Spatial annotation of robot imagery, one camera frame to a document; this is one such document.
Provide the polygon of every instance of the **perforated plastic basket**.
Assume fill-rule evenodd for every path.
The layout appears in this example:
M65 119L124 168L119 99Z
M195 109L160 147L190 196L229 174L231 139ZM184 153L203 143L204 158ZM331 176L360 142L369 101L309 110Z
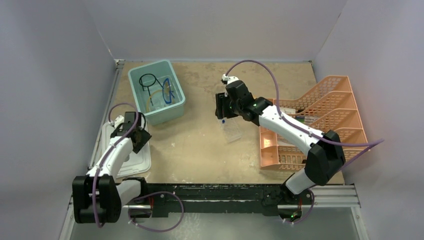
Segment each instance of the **perforated plastic basket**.
M169 60L135 67L128 71L128 78L135 104L138 110L145 114L149 124L161 124L184 114L186 97ZM165 84L167 93L164 94L162 91L166 79L169 80L169 85ZM170 91L173 98L171 103L167 103L164 99L169 97Z
M296 100L270 99L282 108L294 109L293 118L304 118L305 124L323 132L333 130L343 143L366 143L367 137L347 76L327 76ZM306 156L283 137L259 128L260 168L264 170L298 171L305 166ZM349 161L364 147L343 147Z

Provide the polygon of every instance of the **beige table surface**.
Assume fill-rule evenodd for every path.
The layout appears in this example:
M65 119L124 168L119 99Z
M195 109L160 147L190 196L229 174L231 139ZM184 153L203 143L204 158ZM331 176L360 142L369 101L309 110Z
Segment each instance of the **beige table surface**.
M128 71L147 62L126 62L114 104L135 103ZM259 129L236 118L243 136L227 143L215 117L215 94L224 91L221 76L232 62L173 62L172 66L185 94L184 116L148 126L151 168L137 176L149 183L283 183L292 173L260 170ZM310 63L267 63L274 73L282 99L296 99L316 80ZM255 97L275 98L274 83L268 72L254 63L242 63L231 71L244 81ZM122 106L113 119L132 111ZM342 173L331 184L344 184Z

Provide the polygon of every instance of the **light blue plastic bin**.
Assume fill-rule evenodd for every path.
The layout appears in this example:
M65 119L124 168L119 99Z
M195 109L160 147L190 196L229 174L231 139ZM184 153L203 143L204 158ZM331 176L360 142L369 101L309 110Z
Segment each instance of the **light blue plastic bin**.
M170 89L175 97L173 103L166 104L162 93L162 87L155 82L154 85L149 87L152 97L148 105L149 112L147 112L146 104L149 100L149 92L146 87L144 87L143 90L143 87L139 83L140 77L144 74L155 75L160 84L163 84L164 80L169 78ZM180 82L178 82L178 78L169 60L156 61L135 67L128 71L128 77L137 109L145 115L149 124L161 124L179 118L184 114L186 97L184 96ZM143 85L145 86L151 85L154 81L155 78L151 75L146 75L142 78Z

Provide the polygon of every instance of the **teal bin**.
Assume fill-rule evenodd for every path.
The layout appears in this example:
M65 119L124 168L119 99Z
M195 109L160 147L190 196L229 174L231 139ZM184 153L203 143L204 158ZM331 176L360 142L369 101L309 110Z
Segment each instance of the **teal bin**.
M157 125L184 114L186 97L169 60L156 61L128 71L135 104L147 122Z

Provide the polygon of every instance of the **white wall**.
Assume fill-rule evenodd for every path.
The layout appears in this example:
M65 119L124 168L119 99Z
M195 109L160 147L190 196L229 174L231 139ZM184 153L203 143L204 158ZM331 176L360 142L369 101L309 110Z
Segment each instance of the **white wall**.
M317 55L317 79L348 75L369 140L345 172L370 239L424 236L424 1L348 0Z
M312 60L346 0L85 0L126 60Z
M57 239L115 62L82 0L2 0L0 23L0 238Z

